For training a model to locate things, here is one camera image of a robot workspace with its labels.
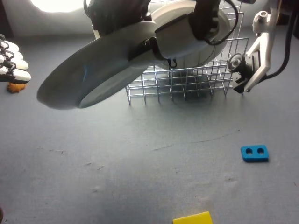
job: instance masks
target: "hole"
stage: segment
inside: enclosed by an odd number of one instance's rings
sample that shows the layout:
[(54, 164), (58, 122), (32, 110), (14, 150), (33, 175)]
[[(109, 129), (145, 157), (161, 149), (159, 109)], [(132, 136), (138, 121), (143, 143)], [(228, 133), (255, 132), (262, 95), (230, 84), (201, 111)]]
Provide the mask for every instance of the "hole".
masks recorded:
[(264, 150), (263, 150), (262, 148), (258, 148), (258, 149), (257, 149), (257, 152), (258, 152), (259, 154), (264, 154)]
[(251, 149), (251, 148), (247, 148), (247, 149), (246, 149), (246, 154), (248, 154), (248, 155), (252, 155), (252, 149)]

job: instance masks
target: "metal wire basket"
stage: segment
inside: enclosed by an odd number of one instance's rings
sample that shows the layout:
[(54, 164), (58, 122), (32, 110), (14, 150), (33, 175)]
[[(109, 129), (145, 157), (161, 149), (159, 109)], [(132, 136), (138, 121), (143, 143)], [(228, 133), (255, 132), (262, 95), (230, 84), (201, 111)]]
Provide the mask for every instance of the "metal wire basket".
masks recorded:
[[(169, 4), (172, 1), (152, 1), (149, 11), (153, 8)], [(235, 22), (235, 13), (231, 6), (223, 1), (220, 9), (227, 15), (232, 24)], [(227, 71), (228, 60), (236, 52), (245, 54), (249, 39), (240, 38), (240, 31), (244, 13), (241, 12), (242, 4), (236, 6), (239, 11), (239, 24), (232, 35), (226, 40), (227, 44), (219, 55), (214, 55), (214, 59), (208, 64), (196, 68), (183, 69), (161, 69), (158, 66), (148, 67), (143, 74), (126, 87), (129, 104), (134, 97), (157, 96), (158, 101), (162, 95), (169, 95), (173, 100), (176, 94), (183, 94), (187, 99), (189, 96), (201, 96), (201, 92), (209, 91), (211, 96), (215, 90), (222, 90), (224, 96), (232, 87), (232, 74)]]

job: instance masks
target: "bright light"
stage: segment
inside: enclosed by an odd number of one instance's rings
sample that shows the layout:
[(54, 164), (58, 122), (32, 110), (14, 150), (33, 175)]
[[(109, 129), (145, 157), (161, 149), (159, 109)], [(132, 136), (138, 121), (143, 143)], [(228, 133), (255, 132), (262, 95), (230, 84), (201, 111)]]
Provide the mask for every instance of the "bright light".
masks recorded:
[(33, 5), (48, 13), (69, 13), (83, 7), (83, 0), (31, 0)]

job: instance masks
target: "metal wire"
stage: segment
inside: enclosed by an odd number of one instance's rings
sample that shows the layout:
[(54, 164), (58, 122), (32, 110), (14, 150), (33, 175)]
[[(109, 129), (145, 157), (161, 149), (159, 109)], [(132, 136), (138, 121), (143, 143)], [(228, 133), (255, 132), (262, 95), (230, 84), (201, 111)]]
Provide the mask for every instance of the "metal wire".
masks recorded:
[[(152, 1), (149, 4), (149, 11), (152, 12), (152, 10), (174, 1), (176, 0)], [(226, 40), (227, 44), (219, 55), (214, 55), (212, 61), (201, 67), (169, 68), (168, 70), (161, 69), (158, 66), (148, 67), (138, 79), (126, 87), (129, 103), (131, 104), (131, 98), (140, 96), (144, 97), (145, 103), (147, 96), (157, 96), (159, 102), (162, 95), (170, 95), (173, 100), (176, 94), (182, 94), (185, 98), (188, 98), (188, 94), (193, 93), (192, 96), (195, 94), (200, 97), (200, 92), (209, 91), (210, 95), (213, 96), (216, 90), (222, 90), (224, 96), (226, 96), (228, 90), (232, 87), (232, 74), (226, 69), (227, 62), (236, 52), (245, 54), (249, 42), (248, 38), (239, 37), (244, 17), (241, 6), (241, 3), (236, 6), (239, 11), (239, 26)], [(233, 8), (222, 2), (220, 9), (225, 12), (230, 23), (233, 24), (235, 21)]]

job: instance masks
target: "scratch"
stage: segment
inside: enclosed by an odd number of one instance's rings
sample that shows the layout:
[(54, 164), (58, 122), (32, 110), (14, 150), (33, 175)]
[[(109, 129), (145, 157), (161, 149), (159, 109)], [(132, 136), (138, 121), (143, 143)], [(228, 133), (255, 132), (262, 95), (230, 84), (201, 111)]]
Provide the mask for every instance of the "scratch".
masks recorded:
[(214, 140), (218, 140), (218, 139), (222, 139), (222, 138), (225, 138), (225, 137), (227, 137), (227, 136), (230, 136), (230, 135), (232, 135), (232, 134), (235, 134), (235, 133), (237, 133), (237, 132), (239, 132), (240, 130), (237, 130), (237, 131), (234, 131), (234, 132), (232, 132), (232, 133), (229, 133), (229, 134), (225, 134), (225, 135), (223, 135), (223, 136), (220, 136), (220, 137), (217, 137), (217, 138), (214, 138), (214, 139), (208, 139), (208, 140), (202, 140), (202, 141), (195, 141), (195, 142), (187, 142), (187, 143), (173, 143), (173, 144), (171, 144), (171, 145), (167, 145), (167, 146), (164, 146), (164, 147), (161, 147), (161, 148), (156, 148), (156, 149), (154, 149), (153, 151), (158, 151), (158, 150), (161, 150), (161, 149), (166, 149), (166, 148), (169, 148), (169, 147), (171, 147), (171, 146), (174, 146), (174, 145), (176, 145), (176, 144), (197, 144), (197, 143), (202, 143), (202, 142), (208, 142), (208, 141), (214, 141)]

